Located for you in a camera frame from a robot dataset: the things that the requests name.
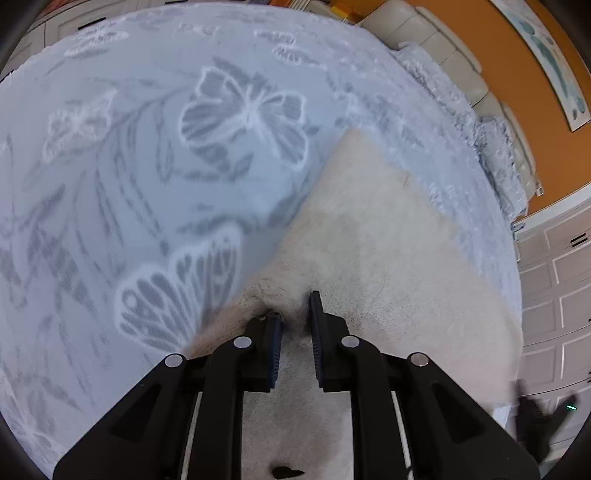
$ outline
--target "triangular cutout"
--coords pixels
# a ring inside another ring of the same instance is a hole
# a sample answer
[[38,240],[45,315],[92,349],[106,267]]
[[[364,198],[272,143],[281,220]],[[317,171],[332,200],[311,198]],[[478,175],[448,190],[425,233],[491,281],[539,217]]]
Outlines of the triangular cutout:
[[144,395],[117,420],[111,433],[124,440],[139,443],[160,395],[162,385],[152,385]]
[[484,432],[481,423],[443,385],[435,383],[432,388],[452,442],[463,443]]

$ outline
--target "orange wall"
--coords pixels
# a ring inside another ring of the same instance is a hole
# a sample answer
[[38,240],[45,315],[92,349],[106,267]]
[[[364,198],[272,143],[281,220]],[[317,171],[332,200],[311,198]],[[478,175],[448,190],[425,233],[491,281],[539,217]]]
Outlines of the orange wall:
[[[443,20],[482,63],[494,94],[515,112],[534,152],[545,193],[534,213],[591,182],[591,124],[571,132],[558,97],[529,47],[489,0],[407,0]],[[568,36],[538,0],[528,0],[569,61],[587,103],[591,76]]]

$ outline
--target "beige cloth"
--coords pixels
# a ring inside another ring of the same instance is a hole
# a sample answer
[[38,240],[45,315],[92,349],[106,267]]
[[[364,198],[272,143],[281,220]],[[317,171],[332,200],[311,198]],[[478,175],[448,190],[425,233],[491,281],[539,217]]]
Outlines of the beige cloth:
[[511,400],[522,333],[454,232],[365,133],[341,139],[272,263],[191,349],[208,353],[268,309],[285,315],[277,387],[245,395],[246,480],[271,478],[272,465],[315,480],[352,478],[349,396],[322,393],[314,374],[305,325],[312,290],[382,352],[425,352],[481,404]]

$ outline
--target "lace tablecloth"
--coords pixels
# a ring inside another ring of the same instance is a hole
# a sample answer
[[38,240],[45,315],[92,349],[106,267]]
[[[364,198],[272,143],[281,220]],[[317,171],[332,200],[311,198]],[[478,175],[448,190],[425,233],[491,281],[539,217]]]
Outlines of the lace tablecloth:
[[140,11],[29,59],[0,83],[0,410],[27,453],[51,475],[199,334],[350,126],[518,313],[508,225],[456,120],[369,32],[288,9]]

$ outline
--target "painting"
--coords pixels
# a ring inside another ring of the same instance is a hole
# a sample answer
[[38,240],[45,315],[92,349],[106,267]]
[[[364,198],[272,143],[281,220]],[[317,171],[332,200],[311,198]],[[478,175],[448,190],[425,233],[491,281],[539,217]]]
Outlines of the painting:
[[556,91],[571,131],[574,132],[589,122],[591,119],[589,106],[570,65],[531,7],[525,0],[491,0],[491,2],[507,17],[540,62]]

